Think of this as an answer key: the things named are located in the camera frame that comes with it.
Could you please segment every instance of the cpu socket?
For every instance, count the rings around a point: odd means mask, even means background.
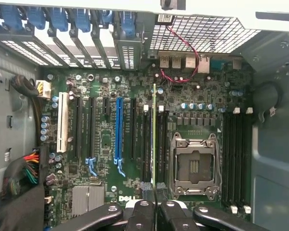
[[[171,140],[170,189],[174,199],[180,195],[206,195],[214,200],[219,191],[219,148],[216,135],[207,140],[183,139],[176,132]]]

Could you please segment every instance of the red wire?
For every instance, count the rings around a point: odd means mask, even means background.
[[[161,69],[160,72],[162,74],[162,76],[166,79],[168,79],[170,82],[173,82],[173,83],[186,83],[188,81],[191,80],[191,78],[196,74],[197,70],[198,70],[198,67],[199,67],[199,61],[200,61],[200,57],[198,55],[198,52],[196,51],[196,49],[188,42],[186,41],[184,38],[182,38],[180,35],[178,35],[176,32],[173,31],[172,28],[170,28],[169,26],[166,27],[167,30],[169,30],[172,34],[174,34],[175,36],[177,36],[185,45],[189,46],[193,52],[195,53],[196,55],[196,59],[198,59],[198,62],[197,62],[197,66],[195,67],[192,75],[189,77],[189,78],[186,78],[186,79],[183,79],[183,80],[174,80],[172,79],[171,77],[169,77],[168,75],[165,74],[164,70]]]

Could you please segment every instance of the motherboard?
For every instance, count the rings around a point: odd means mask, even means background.
[[[41,130],[50,145],[48,225],[104,203],[125,207],[145,198],[148,187],[188,208],[230,207],[248,194],[248,165],[240,164],[246,163],[243,153],[234,155],[238,147],[245,150],[237,127],[252,113],[253,70],[234,70],[227,62],[211,66],[217,68],[180,84],[164,79],[155,65],[143,72],[44,69],[43,79],[51,83]],[[165,71],[174,79],[190,76]],[[231,141],[225,133],[234,136]]]

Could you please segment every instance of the green circuit board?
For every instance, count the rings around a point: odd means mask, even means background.
[[[53,79],[50,81],[52,96],[58,96],[59,92],[74,91],[74,94],[71,95],[74,96],[74,99],[69,101],[67,152],[61,154],[60,165],[55,161],[50,162],[49,174],[55,174],[55,183],[47,187],[49,195],[53,197],[49,223],[52,227],[78,215],[73,212],[73,192],[77,186],[83,186],[83,188],[79,187],[80,191],[87,186],[94,187],[94,190],[102,187],[104,203],[114,202],[122,207],[131,199],[142,198],[141,182],[144,180],[142,152],[146,145],[143,137],[144,105],[152,106],[153,84],[156,84],[158,91],[156,94],[157,109],[163,105],[164,110],[168,112],[167,138],[165,140],[167,144],[170,143],[176,132],[179,132],[185,139],[204,140],[211,134],[215,134],[217,141],[221,144],[223,117],[219,109],[226,108],[227,111],[232,112],[235,107],[246,110],[251,106],[248,86],[251,84],[253,71],[248,66],[242,70],[232,70],[231,67],[221,66],[221,68],[212,69],[210,74],[197,74],[190,82],[183,84],[172,84],[166,81],[160,76],[159,70],[154,68],[148,69],[144,73],[44,69],[43,77],[47,81],[49,81],[47,79],[49,74],[53,75]],[[184,78],[189,76],[188,73],[181,71],[168,71],[167,74]],[[93,75],[94,80],[89,81],[89,75]],[[244,95],[233,96],[231,94],[233,90],[242,91]],[[77,96],[82,99],[81,123],[78,123],[77,120],[75,106]],[[122,170],[125,177],[118,172],[118,166],[114,164],[117,97],[123,98]],[[95,103],[93,151],[96,158],[94,168],[97,176],[90,173],[88,164],[86,164],[86,158],[92,156],[89,150],[92,140],[89,135],[92,123],[90,120],[92,99]],[[105,99],[107,99],[107,108],[105,108]],[[131,115],[132,100],[136,100],[134,115]],[[43,115],[49,116],[51,119],[48,142],[51,152],[55,153],[58,112],[57,108],[52,107],[52,103],[50,100],[45,104]],[[195,104],[194,109],[189,108],[191,103]],[[202,110],[197,109],[198,104],[203,104]],[[213,106],[212,110],[208,110],[209,104]],[[131,134],[133,120],[135,121],[135,133]],[[81,128],[76,133],[76,126],[79,124],[81,124]],[[77,153],[76,145],[80,145],[79,153]],[[162,173],[166,184],[169,181],[168,169],[169,166],[166,164],[164,169],[166,173]],[[204,195],[171,198],[171,193],[169,193],[168,198],[184,201],[188,208],[205,203],[221,207],[218,196],[214,200],[209,200]]]

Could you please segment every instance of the white pci slot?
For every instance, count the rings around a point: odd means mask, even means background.
[[[59,92],[57,152],[67,149],[68,93]]]

